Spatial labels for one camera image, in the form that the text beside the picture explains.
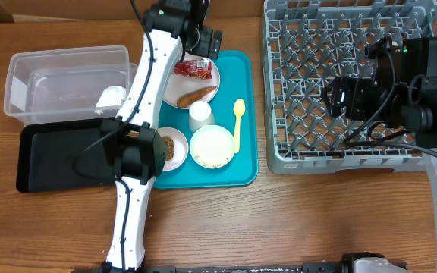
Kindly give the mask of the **small pink plate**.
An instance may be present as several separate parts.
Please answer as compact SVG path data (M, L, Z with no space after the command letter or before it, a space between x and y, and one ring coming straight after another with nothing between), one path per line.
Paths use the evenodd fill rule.
M171 161L165 161L163 171L173 171L179 168L186 160L189 146L185 135L172 127L162 127L158 129L160 136L171 137L174 140L174 157Z

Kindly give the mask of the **red snack wrapper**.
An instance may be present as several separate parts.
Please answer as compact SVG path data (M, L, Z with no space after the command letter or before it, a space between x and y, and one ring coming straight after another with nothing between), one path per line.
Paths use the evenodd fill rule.
M173 73L192 79L211 80L212 62L208 58L183 61L174 66Z

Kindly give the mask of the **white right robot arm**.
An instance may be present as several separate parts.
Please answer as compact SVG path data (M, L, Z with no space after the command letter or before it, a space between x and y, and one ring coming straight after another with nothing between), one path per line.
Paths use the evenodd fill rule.
M336 77L322 89L322 100L330 117L362 121L344 139L347 147L422 153L437 239L437 37L406 39L401 44L384 37L368 45L365 56L376 65L371 78Z

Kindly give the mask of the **pale green bowl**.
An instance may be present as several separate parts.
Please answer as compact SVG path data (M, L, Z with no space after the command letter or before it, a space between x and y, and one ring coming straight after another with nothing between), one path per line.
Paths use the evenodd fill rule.
M207 125L193 134L189 150L192 159L201 167L222 168L234 157L234 138L224 127Z

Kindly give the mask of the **white plastic cup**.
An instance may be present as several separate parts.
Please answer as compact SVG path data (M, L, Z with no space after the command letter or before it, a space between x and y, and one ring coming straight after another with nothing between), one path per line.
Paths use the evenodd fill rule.
M196 101L189 108L189 127L196 132L201 127L214 125L215 118L208 102Z

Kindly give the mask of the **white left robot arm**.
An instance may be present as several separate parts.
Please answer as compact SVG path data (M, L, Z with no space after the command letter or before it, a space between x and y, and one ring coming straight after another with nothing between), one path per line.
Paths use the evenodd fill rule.
M222 33L203 21L208 0L160 1L137 18L143 47L126 102L101 126L100 143L115 174L117 205L112 245L100 272L142 272L149 196L165 164L157 131L159 112L174 66L186 53L216 59Z

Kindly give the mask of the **brown food scraps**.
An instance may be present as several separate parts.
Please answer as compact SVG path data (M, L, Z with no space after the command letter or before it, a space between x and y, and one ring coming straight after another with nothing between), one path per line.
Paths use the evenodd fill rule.
M174 157L174 140L169 136L164 136L163 140L167 148L166 160L171 161Z

